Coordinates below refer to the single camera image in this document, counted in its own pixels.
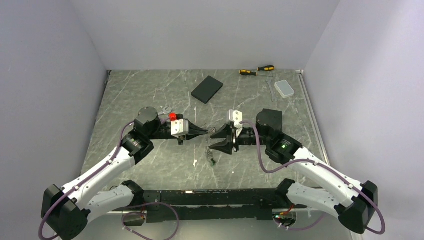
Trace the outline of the key bunch with rings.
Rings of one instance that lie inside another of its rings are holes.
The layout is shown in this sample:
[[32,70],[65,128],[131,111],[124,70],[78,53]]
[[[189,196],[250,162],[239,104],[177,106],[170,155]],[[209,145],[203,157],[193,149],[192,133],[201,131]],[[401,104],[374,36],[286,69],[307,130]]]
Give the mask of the key bunch with rings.
[[206,138],[206,147],[205,147],[206,160],[213,167],[217,164],[217,162],[215,161],[214,154],[212,150],[210,149],[210,146],[212,145],[210,136],[214,134],[217,131],[217,129],[213,126],[208,126],[207,124],[204,124],[202,127],[208,131],[207,138]]

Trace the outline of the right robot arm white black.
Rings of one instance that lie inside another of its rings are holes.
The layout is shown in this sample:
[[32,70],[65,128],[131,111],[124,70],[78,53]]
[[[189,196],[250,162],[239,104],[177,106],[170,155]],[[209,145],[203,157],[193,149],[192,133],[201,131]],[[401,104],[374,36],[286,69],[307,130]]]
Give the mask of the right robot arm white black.
[[212,134],[218,143],[210,146],[225,154],[232,154],[240,146],[256,146],[258,163],[262,171],[271,174],[265,167],[263,155],[284,168],[301,173],[316,184],[311,188],[292,179],[284,179],[275,190],[276,203],[287,208],[303,205],[333,216],[348,230],[363,234],[370,230],[374,215],[379,217],[381,229],[376,235],[386,232],[386,223],[378,207],[378,187],[371,181],[355,180],[322,161],[308,148],[282,130],[283,114],[278,110],[263,109],[251,122],[243,118],[238,110],[229,110],[226,123]]

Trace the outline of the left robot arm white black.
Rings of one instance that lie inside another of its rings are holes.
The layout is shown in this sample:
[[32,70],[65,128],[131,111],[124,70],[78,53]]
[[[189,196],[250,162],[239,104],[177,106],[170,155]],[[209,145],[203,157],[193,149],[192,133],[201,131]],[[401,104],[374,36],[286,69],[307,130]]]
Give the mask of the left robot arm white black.
[[137,117],[126,124],[133,129],[120,132],[117,146],[87,172],[62,187],[55,184],[43,193],[38,237],[45,239],[45,224],[55,232],[51,239],[72,240],[91,221],[118,208],[139,209],[144,203],[144,190],[127,180],[112,191],[101,190],[121,173],[131,169],[154,149],[154,140],[177,140],[183,145],[208,130],[196,126],[182,114],[170,113],[161,119],[153,107],[143,107]]

